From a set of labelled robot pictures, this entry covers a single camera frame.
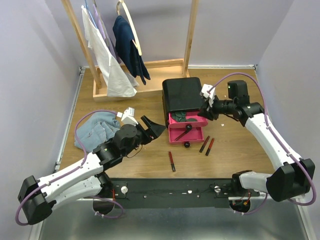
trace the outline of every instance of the blue cloth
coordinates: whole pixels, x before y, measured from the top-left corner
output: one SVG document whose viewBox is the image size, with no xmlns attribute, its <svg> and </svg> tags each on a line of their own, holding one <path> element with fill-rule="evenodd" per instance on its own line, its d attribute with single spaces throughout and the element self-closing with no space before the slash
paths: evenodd
<svg viewBox="0 0 320 240">
<path fill-rule="evenodd" d="M 115 36 L 115 50 L 125 64 L 132 76 L 141 77 L 144 85 L 147 84 L 146 79 L 150 80 L 148 70 L 139 55 L 138 50 L 132 40 L 135 40 L 130 24 L 123 16 L 118 16 L 113 25 L 113 33 Z"/>
<path fill-rule="evenodd" d="M 87 153 L 91 153 L 99 144 L 115 136 L 120 129 L 116 115 L 111 112 L 96 112 L 77 129 L 76 134 L 83 143 Z M 82 149 L 76 138 L 74 145 Z"/>
</svg>

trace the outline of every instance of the pink box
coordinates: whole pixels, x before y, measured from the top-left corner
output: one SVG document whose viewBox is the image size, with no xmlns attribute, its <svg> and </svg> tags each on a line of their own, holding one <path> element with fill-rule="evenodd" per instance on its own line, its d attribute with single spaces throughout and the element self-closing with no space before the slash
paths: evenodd
<svg viewBox="0 0 320 240">
<path fill-rule="evenodd" d="M 202 127 L 208 125 L 208 120 L 202 116 L 198 116 L 198 111 L 191 111 L 186 113 L 186 119 L 197 119 L 197 121 L 186 121 L 186 122 L 177 122 L 171 117 L 171 113 L 169 113 L 169 142 L 171 144 L 181 144 L 185 142 L 189 143 L 201 143 L 204 141 L 204 134 L 202 131 Z M 178 141 L 175 139 L 180 136 L 185 130 L 186 125 L 190 124 L 192 126 L 192 130 L 180 138 Z"/>
</svg>

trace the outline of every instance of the screw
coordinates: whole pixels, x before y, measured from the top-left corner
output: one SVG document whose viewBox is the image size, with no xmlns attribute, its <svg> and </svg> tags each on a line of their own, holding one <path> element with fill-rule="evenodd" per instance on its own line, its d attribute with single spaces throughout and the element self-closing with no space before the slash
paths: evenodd
<svg viewBox="0 0 320 240">
<path fill-rule="evenodd" d="M 219 186 L 215 186 L 214 191 L 218 194 L 221 192 L 221 188 Z"/>
<path fill-rule="evenodd" d="M 122 192 L 123 194 L 126 194 L 126 193 L 128 192 L 127 186 L 121 187 L 121 192 Z"/>
</svg>

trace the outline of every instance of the white wall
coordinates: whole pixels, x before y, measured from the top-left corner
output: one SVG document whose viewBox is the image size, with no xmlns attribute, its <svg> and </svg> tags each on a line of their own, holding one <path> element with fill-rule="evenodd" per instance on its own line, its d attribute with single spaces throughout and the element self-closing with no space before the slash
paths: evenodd
<svg viewBox="0 0 320 240">
<path fill-rule="evenodd" d="M 87 66 L 73 27 L 60 1 L 45 0 L 70 44 L 78 64 Z M 183 58 L 191 0 L 126 0 L 144 61 Z M 293 0 L 200 0 L 191 65 L 257 64 Z M 96 0 L 109 35 L 117 17 L 117 0 Z M 83 26 L 83 0 L 71 0 Z"/>
<path fill-rule="evenodd" d="M 315 165 L 318 200 L 307 207 L 320 239 L 320 1 L 295 0 L 257 69 L 274 125 Z"/>
<path fill-rule="evenodd" d="M 26 240 L 18 193 L 26 177 L 54 170 L 78 67 L 44 1 L 7 1 L 0 22 L 0 239 Z"/>
<path fill-rule="evenodd" d="M 292 2 L 200 0 L 189 64 L 257 64 Z"/>
</svg>

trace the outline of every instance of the red marker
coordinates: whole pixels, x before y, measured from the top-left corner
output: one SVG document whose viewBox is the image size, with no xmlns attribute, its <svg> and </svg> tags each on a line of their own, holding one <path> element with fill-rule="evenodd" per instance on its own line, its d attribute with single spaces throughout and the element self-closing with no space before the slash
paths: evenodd
<svg viewBox="0 0 320 240">
<path fill-rule="evenodd" d="M 209 140 L 210 136 L 207 136 L 206 139 L 204 140 L 204 143 L 202 144 L 202 147 L 200 148 L 200 153 L 205 149 L 205 146 L 207 145 L 207 142 Z"/>
<path fill-rule="evenodd" d="M 207 151 L 206 151 L 206 153 L 205 153 L 205 155 L 206 155 L 206 156 L 208 156 L 208 155 L 209 155 L 210 150 L 211 150 L 211 147 L 212 147 L 212 144 L 214 144 L 214 141 L 215 141 L 215 139 L 214 139 L 214 138 L 212 138 L 212 139 L 211 139 L 211 142 L 210 142 L 210 145 L 209 145 L 209 147 L 208 147 L 208 150 L 207 150 Z"/>
<path fill-rule="evenodd" d="M 172 171 L 175 172 L 175 171 L 176 171 L 175 163 L 174 163 L 174 159 L 172 158 L 172 154 L 171 154 L 170 151 L 169 151 L 169 158 L 170 158 L 170 163 L 171 163 Z"/>
</svg>

